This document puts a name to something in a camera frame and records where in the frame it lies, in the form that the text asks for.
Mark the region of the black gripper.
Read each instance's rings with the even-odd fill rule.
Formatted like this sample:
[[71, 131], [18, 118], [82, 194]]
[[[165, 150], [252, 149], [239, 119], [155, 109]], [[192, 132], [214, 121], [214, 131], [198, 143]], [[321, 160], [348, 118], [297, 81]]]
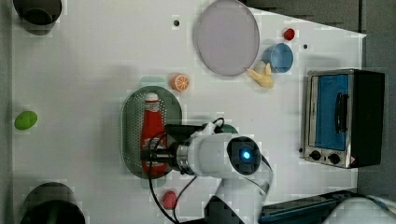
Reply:
[[166, 124], [163, 131], [152, 134], [144, 143], [140, 160], [166, 163], [173, 170], [181, 170], [178, 150], [187, 145], [195, 132], [202, 129], [202, 126], [196, 125]]

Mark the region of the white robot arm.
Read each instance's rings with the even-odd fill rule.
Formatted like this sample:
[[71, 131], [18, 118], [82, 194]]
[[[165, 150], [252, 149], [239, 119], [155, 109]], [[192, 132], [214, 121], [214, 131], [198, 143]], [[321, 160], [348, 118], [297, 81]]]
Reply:
[[166, 163], [183, 175], [218, 179], [204, 208], [207, 224], [259, 224], [273, 170], [252, 138], [227, 133], [213, 122], [167, 124], [148, 140], [140, 160]]

